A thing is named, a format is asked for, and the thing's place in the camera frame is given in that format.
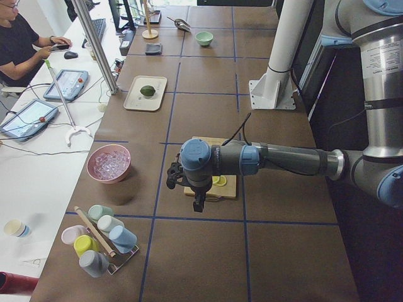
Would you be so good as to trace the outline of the person's right hand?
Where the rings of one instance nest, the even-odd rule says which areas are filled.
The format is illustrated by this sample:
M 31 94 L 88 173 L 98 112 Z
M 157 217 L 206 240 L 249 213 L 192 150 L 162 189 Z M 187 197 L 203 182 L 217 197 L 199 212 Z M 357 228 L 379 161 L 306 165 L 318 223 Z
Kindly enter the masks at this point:
M 63 36 L 50 36 L 49 40 L 51 42 L 51 45 L 69 45 L 70 47 L 72 46 L 72 42 Z

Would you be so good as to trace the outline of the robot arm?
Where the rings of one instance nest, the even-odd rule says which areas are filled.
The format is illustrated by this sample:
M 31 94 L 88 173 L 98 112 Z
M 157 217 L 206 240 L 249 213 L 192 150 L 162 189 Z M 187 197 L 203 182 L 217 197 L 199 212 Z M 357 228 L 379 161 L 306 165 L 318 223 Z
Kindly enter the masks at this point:
M 201 212 L 213 176 L 279 169 L 348 182 L 390 207 L 402 208 L 402 2 L 326 1 L 321 42 L 360 48 L 368 146 L 363 151 L 287 147 L 192 138 L 167 171 L 167 187 L 189 187 Z

